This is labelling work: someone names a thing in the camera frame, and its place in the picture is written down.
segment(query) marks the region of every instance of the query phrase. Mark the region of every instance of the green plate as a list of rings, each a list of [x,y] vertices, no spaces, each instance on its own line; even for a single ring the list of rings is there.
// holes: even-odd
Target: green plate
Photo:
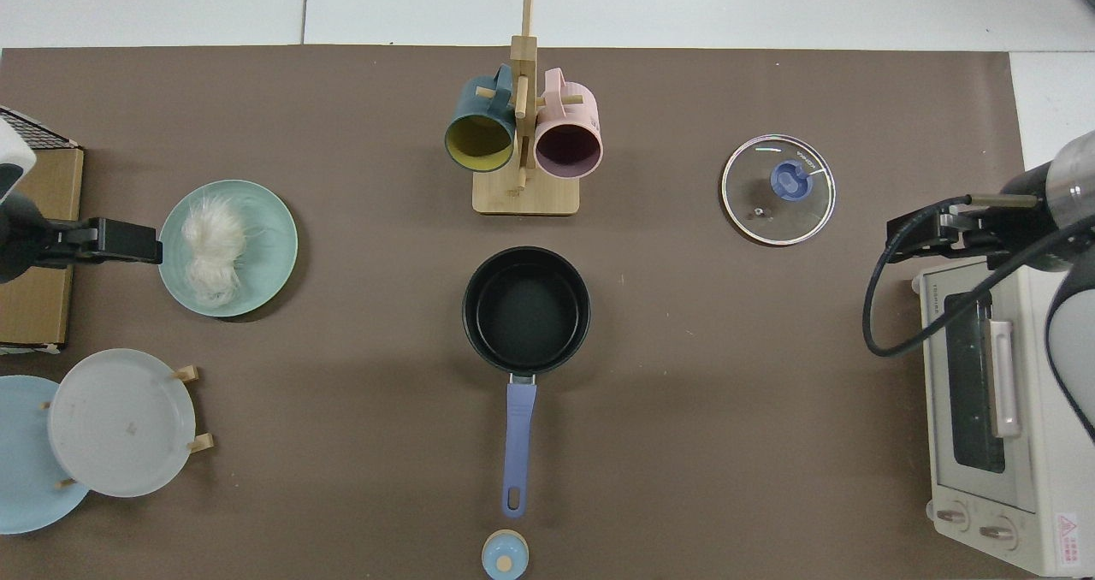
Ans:
[[[237,260],[240,288],[232,302],[220,306],[200,306],[194,290],[186,282],[186,266],[191,262],[189,245],[183,237],[183,222],[189,217],[192,202],[206,195],[231,198],[246,227],[246,245]],[[265,186],[246,179],[220,179],[208,183],[186,195],[168,214],[160,232],[163,242],[163,264],[160,277],[164,287],[180,304],[210,317],[234,317],[254,311],[269,302],[285,287],[297,262],[297,224],[277,195]]]

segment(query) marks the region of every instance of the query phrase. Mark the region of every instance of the white fluffy fiber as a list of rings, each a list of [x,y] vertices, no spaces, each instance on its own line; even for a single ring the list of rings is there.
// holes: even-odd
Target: white fluffy fiber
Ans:
[[[191,206],[183,222],[183,240],[191,247],[186,282],[201,306],[232,302],[240,287],[235,262],[243,253],[245,227],[230,198],[214,195]]]

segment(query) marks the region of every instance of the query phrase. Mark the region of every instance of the oven door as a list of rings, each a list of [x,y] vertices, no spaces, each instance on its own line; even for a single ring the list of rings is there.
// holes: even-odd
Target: oven door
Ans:
[[[984,262],[924,275],[927,322],[989,275]],[[1017,390],[1025,373],[1013,359],[1014,335],[1029,334],[1018,317],[1015,275],[927,341],[941,486],[1035,512],[1030,445]]]

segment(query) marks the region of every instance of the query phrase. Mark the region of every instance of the mug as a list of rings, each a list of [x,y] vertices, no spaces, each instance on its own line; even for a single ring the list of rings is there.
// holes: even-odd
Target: mug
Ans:
[[[476,89],[493,90],[494,96],[481,96]],[[457,109],[445,131],[445,150],[454,162],[470,171],[496,171],[514,155],[517,120],[509,97],[514,74],[508,65],[498,67],[495,77],[473,77],[460,92]]]
[[[563,104],[580,94],[579,104]],[[544,73],[544,107],[537,114],[537,166],[556,178],[581,178],[601,163],[597,100],[585,85],[563,80],[563,69]]]

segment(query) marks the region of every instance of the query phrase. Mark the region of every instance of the black saucepan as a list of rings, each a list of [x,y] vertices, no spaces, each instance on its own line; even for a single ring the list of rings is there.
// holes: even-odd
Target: black saucepan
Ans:
[[[548,248],[515,247],[483,262],[468,282],[464,330],[492,366],[510,373],[502,511],[525,514],[535,374],[578,351],[589,330],[589,292],[569,262]]]

